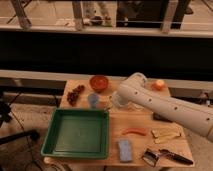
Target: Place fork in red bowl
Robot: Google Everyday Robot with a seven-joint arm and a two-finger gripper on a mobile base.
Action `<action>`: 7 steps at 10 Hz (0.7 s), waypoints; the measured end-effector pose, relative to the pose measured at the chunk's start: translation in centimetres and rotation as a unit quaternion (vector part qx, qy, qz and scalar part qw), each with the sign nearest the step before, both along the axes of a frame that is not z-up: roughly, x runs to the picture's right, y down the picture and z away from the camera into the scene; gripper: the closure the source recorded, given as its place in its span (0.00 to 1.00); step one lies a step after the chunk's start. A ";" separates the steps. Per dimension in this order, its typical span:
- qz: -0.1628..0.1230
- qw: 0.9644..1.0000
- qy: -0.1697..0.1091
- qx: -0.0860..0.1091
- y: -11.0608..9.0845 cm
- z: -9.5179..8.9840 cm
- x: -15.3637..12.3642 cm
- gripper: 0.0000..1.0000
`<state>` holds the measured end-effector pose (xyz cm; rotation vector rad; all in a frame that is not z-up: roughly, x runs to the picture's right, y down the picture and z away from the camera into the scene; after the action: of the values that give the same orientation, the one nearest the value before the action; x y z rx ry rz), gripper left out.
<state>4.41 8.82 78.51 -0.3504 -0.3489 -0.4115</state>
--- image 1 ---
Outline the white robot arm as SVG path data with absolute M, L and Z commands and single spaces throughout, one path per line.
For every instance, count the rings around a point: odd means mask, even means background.
M 114 105 L 123 107 L 133 102 L 213 142 L 212 108 L 158 95 L 146 89 L 145 84 L 146 77 L 142 73 L 132 74 L 114 92 Z

